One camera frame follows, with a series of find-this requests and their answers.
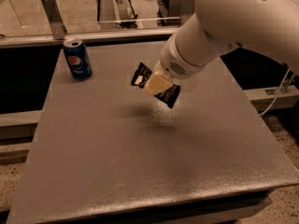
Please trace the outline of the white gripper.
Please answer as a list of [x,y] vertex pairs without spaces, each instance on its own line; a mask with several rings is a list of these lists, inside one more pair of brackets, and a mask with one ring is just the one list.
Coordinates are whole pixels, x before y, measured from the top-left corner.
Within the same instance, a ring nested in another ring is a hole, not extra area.
[[215,58],[215,50],[204,36],[178,48],[178,35],[172,35],[164,44],[160,59],[145,84],[144,92],[157,95],[173,86],[174,78],[186,79],[201,71]]

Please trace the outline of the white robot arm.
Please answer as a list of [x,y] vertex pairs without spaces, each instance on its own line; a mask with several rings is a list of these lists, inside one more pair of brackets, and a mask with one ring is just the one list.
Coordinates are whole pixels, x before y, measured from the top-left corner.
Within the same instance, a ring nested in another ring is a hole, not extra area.
[[144,91],[166,91],[237,47],[298,73],[298,0],[195,0],[194,14],[165,43]]

